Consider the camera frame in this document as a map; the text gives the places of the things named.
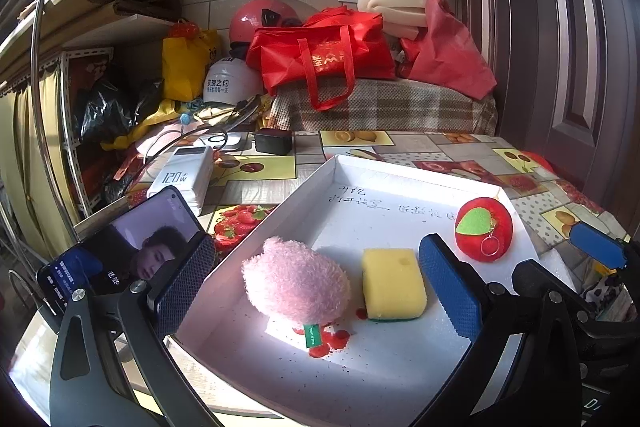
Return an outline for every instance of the red tote bag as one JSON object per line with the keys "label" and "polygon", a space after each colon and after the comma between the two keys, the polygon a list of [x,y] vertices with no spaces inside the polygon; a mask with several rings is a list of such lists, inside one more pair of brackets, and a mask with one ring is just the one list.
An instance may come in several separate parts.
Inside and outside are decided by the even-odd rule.
{"label": "red tote bag", "polygon": [[[346,6],[310,17],[301,28],[259,28],[246,63],[262,73],[269,94],[286,82],[306,80],[315,110],[346,100],[357,76],[395,78],[395,63],[382,34],[382,16]],[[321,102],[318,76],[344,76],[346,89]]]}

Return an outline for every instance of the table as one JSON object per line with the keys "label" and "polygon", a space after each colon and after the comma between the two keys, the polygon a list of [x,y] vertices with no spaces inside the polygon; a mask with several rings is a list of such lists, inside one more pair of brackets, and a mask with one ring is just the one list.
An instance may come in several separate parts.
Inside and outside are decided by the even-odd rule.
{"label": "table", "polygon": [[[501,137],[455,133],[302,131],[294,133],[293,149],[287,156],[257,152],[253,133],[245,133],[237,151],[222,154],[198,220],[207,232],[213,233],[221,212],[229,207],[282,203],[326,159],[337,153],[500,185],[523,220],[540,262],[578,291],[599,279],[601,273],[590,258],[567,241],[566,225],[585,221],[611,237],[627,237],[611,213],[534,161],[528,153],[515,150]],[[247,164],[253,166],[242,169]],[[162,165],[162,160],[153,165],[143,182],[150,183]],[[144,193],[141,190],[132,198],[139,199]],[[28,402],[45,418],[48,418],[55,338],[36,315],[17,347],[11,371]],[[167,343],[178,367],[203,401],[216,412],[231,414],[221,416],[226,425],[240,422],[243,426],[253,423],[273,427],[297,425],[289,420],[274,419],[276,416],[269,410],[210,373],[171,339],[167,339]],[[125,369],[141,403],[155,407],[135,363],[127,362]],[[234,416],[238,414],[254,418]]]}

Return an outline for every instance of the white tray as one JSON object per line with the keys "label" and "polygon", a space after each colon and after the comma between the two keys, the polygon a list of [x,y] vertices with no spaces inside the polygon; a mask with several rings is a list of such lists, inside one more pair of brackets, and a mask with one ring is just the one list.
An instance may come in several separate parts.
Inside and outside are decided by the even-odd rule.
{"label": "white tray", "polygon": [[[473,261],[454,241],[458,209],[480,196],[497,197],[513,219],[511,247],[494,263]],[[176,339],[236,389],[305,425],[409,425],[447,380],[469,341],[457,336],[428,281],[427,309],[419,319],[376,323],[356,318],[356,309],[364,306],[360,258],[364,248],[413,248],[417,255],[420,240],[433,232],[486,282],[499,281],[511,292],[516,264],[537,259],[529,235],[501,188],[334,156],[209,276]],[[264,240],[273,235],[303,241],[347,271],[353,299],[336,328],[352,334],[345,349],[313,359],[304,336],[262,315],[247,300],[241,263],[260,253]],[[476,410],[495,401],[519,338],[510,338]]]}

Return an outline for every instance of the blue gripper pad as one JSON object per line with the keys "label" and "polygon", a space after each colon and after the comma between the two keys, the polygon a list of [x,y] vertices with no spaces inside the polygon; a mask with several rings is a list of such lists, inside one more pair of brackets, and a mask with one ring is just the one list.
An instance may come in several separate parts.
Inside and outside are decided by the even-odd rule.
{"label": "blue gripper pad", "polygon": [[571,227],[569,241],[610,270],[626,266],[624,245],[583,221]]}
{"label": "blue gripper pad", "polygon": [[449,320],[460,337],[475,341],[482,328],[482,307],[473,291],[466,285],[454,267],[453,259],[459,263],[452,251],[453,259],[448,259],[443,251],[449,247],[435,233],[430,233],[420,241],[418,259],[420,268],[436,290],[438,299]]}

